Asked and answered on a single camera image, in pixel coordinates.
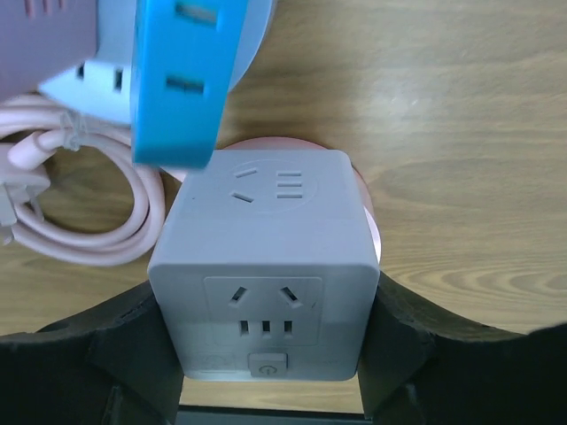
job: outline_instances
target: power cord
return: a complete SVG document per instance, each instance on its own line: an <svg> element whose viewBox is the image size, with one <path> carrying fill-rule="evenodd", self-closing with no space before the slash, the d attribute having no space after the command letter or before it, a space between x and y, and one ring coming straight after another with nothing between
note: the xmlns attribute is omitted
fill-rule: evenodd
<svg viewBox="0 0 567 425"><path fill-rule="evenodd" d="M102 121L81 117L50 100L25 95L0 104L0 139L20 131L36 130L15 143L0 158L0 222L13 239L43 255L87 266L112 267L128 263L145 254L158 240L166 216L164 189L159 173L143 166L132 166L130 132ZM130 217L119 228L89 235L58 228L43 219L36 208L26 205L46 189L30 183L34 174L44 173L43 162L58 148L91 146L104 153L128 179L134 195ZM184 173L177 173L182 179Z"/></svg>

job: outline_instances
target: pink power strip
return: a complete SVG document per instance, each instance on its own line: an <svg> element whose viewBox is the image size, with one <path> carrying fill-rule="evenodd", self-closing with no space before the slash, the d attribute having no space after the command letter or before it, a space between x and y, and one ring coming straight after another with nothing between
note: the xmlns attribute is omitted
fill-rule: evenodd
<svg viewBox="0 0 567 425"><path fill-rule="evenodd" d="M97 0L0 2L0 101L97 51Z"/></svg>

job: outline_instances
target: plug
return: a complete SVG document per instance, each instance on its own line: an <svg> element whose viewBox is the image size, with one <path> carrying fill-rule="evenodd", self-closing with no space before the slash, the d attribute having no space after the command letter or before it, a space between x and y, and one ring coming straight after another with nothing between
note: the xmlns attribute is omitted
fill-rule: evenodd
<svg viewBox="0 0 567 425"><path fill-rule="evenodd" d="M0 143L0 231L4 244L13 239L12 226L18 221L16 206L30 203L36 213L41 213L36 199L50 187L50 178L43 166L25 170L9 160L14 145Z"/></svg>
<svg viewBox="0 0 567 425"><path fill-rule="evenodd" d="M340 381L378 281L344 152L215 151L183 183L149 266L185 374Z"/></svg>

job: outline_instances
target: pink cable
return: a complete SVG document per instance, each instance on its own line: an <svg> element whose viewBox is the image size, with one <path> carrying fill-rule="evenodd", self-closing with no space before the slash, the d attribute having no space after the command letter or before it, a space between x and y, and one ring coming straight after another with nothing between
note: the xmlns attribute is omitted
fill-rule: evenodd
<svg viewBox="0 0 567 425"><path fill-rule="evenodd" d="M73 132L70 127L61 127L65 113L65 108L39 96L16 97L0 105L0 139L19 131L38 130L10 150L11 163L32 170L62 147ZM16 205L18 223L12 228L15 240L43 255L88 266L117 266L145 254L163 227L165 197L159 173L132 166L130 143L129 130L95 120L89 121L89 136L82 140L82 145L103 152L130 183L134 207L124 224L98 235L75 233L40 220L25 205Z"/></svg>

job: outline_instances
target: table surface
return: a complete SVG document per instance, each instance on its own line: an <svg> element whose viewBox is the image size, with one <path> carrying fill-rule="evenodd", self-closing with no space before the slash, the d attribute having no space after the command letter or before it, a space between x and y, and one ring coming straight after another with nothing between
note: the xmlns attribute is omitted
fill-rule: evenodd
<svg viewBox="0 0 567 425"><path fill-rule="evenodd" d="M562 0L281 0L221 145L284 135L346 151L369 183L391 277L501 328L565 321L565 28ZM48 167L50 220L103 231L128 217L128 184L102 155L61 152ZM15 244L1 255L1 333L127 290L149 258L99 269ZM355 380L186 382L182 402L361 410Z"/></svg>

